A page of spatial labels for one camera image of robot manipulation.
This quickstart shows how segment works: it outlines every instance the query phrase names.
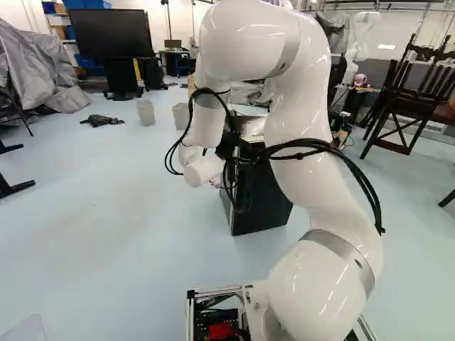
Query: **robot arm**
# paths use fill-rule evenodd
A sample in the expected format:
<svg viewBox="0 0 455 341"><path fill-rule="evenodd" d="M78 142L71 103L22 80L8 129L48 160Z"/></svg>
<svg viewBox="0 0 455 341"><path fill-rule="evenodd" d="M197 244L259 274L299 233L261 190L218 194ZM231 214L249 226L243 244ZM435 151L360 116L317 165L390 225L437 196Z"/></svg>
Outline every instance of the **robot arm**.
<svg viewBox="0 0 455 341"><path fill-rule="evenodd" d="M203 19L196 86L223 97L229 81L273 78L267 147L297 139L329 142L330 64L327 39L311 17L258 0L222 0ZM184 177L194 187L221 173L224 161L196 158L188 148L217 146L224 121L225 109L216 98L196 98L192 127L180 150ZM311 150L283 148L275 156ZM271 309L296 341L341 341L382 271L380 235L329 153L270 162L283 193L311 217L310 231L269 275Z"/></svg>

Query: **pink object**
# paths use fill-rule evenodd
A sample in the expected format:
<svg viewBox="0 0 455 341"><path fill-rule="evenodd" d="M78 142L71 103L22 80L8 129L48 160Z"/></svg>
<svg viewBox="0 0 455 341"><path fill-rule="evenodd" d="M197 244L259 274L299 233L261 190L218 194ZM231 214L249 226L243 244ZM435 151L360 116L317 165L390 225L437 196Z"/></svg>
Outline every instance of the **pink object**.
<svg viewBox="0 0 455 341"><path fill-rule="evenodd" d="M367 76L363 73L358 73L354 76L354 86L355 87L363 87L367 82Z"/></svg>

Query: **black pedestal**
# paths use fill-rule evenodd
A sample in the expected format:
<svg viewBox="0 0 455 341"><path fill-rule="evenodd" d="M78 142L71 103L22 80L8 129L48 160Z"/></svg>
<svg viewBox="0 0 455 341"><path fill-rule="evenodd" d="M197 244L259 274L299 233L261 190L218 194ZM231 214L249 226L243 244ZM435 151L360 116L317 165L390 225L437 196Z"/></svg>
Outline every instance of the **black pedestal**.
<svg viewBox="0 0 455 341"><path fill-rule="evenodd" d="M106 99L127 101L142 97L144 89L137 85L133 58L109 58L104 60L103 66L109 85L109 90L103 92Z"/></svg>
<svg viewBox="0 0 455 341"><path fill-rule="evenodd" d="M264 148L264 142L250 144L253 148ZM242 157L242 150L237 150L237 155ZM237 186L235 187L236 202L241 205L245 189L245 172L237 170ZM293 207L287 197L280 190L275 180L270 163L261 163L255 169L255 174L250 183L252 206L250 211L242 214L232 209L231 202L225 190L220 190L227 220L232 236L280 227L287 224Z"/></svg>
<svg viewBox="0 0 455 341"><path fill-rule="evenodd" d="M23 144L16 144L14 146L6 147L3 142L0 141L0 155L8 153L9 151L15 151L16 149L23 148ZM12 195L14 193L25 190L26 188L35 185L35 180L26 181L25 183L18 183L17 185L9 185L3 175L0 173L0 199Z"/></svg>

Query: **black stand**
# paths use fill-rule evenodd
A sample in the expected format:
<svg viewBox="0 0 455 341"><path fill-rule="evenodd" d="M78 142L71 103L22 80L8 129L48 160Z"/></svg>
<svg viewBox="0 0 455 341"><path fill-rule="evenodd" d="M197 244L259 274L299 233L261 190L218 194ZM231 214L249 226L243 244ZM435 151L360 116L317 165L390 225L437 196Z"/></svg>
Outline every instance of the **black stand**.
<svg viewBox="0 0 455 341"><path fill-rule="evenodd" d="M6 147L3 142L0 141L0 155L8 153L9 151L15 151L16 149L20 148L23 148L23 144L16 144L14 146ZM30 180L26 181L25 183L18 183L17 185L10 186L3 175L0 173L0 199L25 190L26 188L32 187L35 184L35 180Z"/></svg>
<svg viewBox="0 0 455 341"><path fill-rule="evenodd" d="M109 85L109 90L103 92L106 99L128 101L134 99L134 96L142 97L144 88L137 85L133 58L108 58L103 65Z"/></svg>

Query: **white wall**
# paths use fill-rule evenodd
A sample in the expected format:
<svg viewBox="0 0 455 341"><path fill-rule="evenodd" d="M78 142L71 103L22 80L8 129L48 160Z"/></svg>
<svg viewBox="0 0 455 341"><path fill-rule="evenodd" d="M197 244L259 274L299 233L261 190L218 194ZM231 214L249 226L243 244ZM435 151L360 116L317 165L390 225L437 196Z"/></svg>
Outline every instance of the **white wall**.
<svg viewBox="0 0 455 341"><path fill-rule="evenodd" d="M210 8L210 4L206 4L205 2L196 1L196 5L193 7L194 10L194 31L195 31L195 39L196 45L199 44L199 28L200 24L202 23L202 19L204 19L204 15L207 10Z"/></svg>
<svg viewBox="0 0 455 341"><path fill-rule="evenodd" d="M169 39L166 6L159 0L110 0L114 9L143 9L148 12L150 21L151 41L155 51L164 48L164 40ZM181 39L182 46L190 47L193 35L193 19L191 18L191 0L170 0L172 38ZM210 4L197 1L193 7L195 17L196 40L199 26Z"/></svg>
<svg viewBox="0 0 455 341"><path fill-rule="evenodd" d="M393 3L393 8L418 8L424 9L426 4L397 4ZM353 7L353 5L340 5L338 11L343 8ZM445 4L432 4L431 9L455 9L455 2L446 2ZM345 11L345 14L354 16L358 11ZM447 12L428 12L424 17L424 11L380 11L381 20L371 31L368 40L368 49L370 58L386 59L400 58L405 47L413 33L417 33L415 44L420 46L431 46L438 48L448 31L453 38L449 41L455 42L455 20L453 13ZM378 49L379 44L395 45L395 50Z"/></svg>
<svg viewBox="0 0 455 341"><path fill-rule="evenodd" d="M401 58L411 35L422 22L423 13L414 12L382 12L380 22L371 31L368 41L370 58L397 59ZM379 49L379 44L395 45L394 50Z"/></svg>
<svg viewBox="0 0 455 341"><path fill-rule="evenodd" d="M20 30L49 33L41 0L0 0L0 18Z"/></svg>

